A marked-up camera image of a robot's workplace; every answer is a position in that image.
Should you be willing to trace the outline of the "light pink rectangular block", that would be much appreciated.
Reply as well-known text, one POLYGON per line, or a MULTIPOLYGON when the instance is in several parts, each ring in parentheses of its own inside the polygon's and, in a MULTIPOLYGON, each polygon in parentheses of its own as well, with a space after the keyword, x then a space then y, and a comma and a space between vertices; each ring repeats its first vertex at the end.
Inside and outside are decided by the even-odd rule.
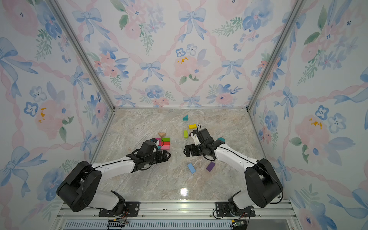
POLYGON ((170 149, 170 145, 164 145, 161 147, 161 150, 169 150, 170 149))

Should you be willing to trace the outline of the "natural wood triangular block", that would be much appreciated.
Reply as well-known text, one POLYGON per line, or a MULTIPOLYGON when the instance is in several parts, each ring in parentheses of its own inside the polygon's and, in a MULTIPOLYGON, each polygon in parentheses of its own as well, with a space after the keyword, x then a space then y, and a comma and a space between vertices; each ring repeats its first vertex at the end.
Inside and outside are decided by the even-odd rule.
POLYGON ((160 138, 164 138, 166 136, 165 132, 158 132, 160 138))

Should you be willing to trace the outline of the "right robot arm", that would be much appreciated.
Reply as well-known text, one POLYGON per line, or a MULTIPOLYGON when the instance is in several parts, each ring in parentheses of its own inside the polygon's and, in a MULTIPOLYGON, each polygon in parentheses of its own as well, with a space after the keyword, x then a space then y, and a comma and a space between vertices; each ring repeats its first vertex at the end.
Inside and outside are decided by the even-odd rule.
POLYGON ((186 145, 186 157, 202 156, 211 162, 221 161, 244 174, 246 190, 235 193, 228 200, 229 212, 234 216, 245 216, 246 209, 253 206, 265 208, 282 201, 283 186, 272 164, 265 158, 260 160, 245 156, 224 141, 215 140, 207 129, 195 129, 190 133, 194 144, 186 145))

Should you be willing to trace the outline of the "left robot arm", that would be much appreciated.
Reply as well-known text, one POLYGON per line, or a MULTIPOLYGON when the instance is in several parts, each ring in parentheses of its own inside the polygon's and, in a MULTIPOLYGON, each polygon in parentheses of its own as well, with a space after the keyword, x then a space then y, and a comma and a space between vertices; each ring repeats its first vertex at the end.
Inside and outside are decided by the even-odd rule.
POLYGON ((101 182, 121 174, 145 171, 167 162, 171 154, 159 149, 156 139, 143 142, 139 149, 121 159, 106 163, 82 161, 69 173, 57 188, 57 195, 73 212, 85 208, 103 209, 115 216, 127 213, 125 199, 116 191, 99 190, 101 182))

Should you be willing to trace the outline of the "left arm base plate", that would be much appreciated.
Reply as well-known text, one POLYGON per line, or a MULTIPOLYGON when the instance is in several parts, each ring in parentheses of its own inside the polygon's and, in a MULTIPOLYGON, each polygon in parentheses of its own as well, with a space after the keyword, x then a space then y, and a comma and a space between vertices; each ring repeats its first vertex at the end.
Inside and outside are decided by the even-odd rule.
POLYGON ((98 217, 106 217, 106 218, 136 218, 138 216, 140 207, 140 202, 131 201, 125 202, 125 206, 121 212, 101 209, 99 211, 98 217))

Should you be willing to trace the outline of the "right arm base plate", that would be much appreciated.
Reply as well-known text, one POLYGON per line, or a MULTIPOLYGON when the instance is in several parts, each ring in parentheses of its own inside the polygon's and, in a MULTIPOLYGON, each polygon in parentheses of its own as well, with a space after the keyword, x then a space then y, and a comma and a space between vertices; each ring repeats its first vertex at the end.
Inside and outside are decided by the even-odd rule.
POLYGON ((245 209, 235 210, 235 208, 229 207, 229 202, 215 202, 215 215, 217 218, 231 217, 255 217, 255 209, 253 206, 246 207, 245 209))

